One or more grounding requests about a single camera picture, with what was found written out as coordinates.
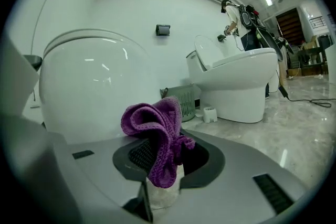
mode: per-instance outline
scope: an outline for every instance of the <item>purple cloth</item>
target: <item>purple cloth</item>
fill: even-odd
[[[127,135],[157,135],[158,153],[148,174],[154,186],[171,187],[176,180],[177,166],[182,164],[182,144],[188,149],[195,147],[195,141],[180,135],[181,110],[176,97],[167,97],[150,105],[140,103],[129,106],[121,118],[121,127]]]

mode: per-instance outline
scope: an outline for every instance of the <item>green basket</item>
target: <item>green basket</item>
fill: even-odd
[[[195,116],[195,98],[193,85],[166,88],[161,91],[161,95],[167,90],[164,97],[175,96],[180,102],[182,122],[189,121]]]

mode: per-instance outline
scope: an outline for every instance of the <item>shiny tile floor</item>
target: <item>shiny tile floor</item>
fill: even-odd
[[[284,86],[292,100],[336,98],[336,86],[328,83],[328,77],[296,77]],[[290,102],[278,91],[266,100],[264,118],[258,123],[223,119],[204,123],[194,118],[182,127],[254,147],[311,188],[323,176],[334,152],[336,101],[331,103],[331,108],[322,108]]]

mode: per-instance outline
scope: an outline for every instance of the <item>white shirt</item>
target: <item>white shirt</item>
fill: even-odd
[[[239,14],[239,10],[237,7],[226,6],[225,9],[226,9],[226,13],[229,16],[230,20],[237,24],[240,38],[242,38],[244,35],[250,32],[250,30],[247,30],[245,26],[242,24],[242,22],[240,21],[240,14]]]

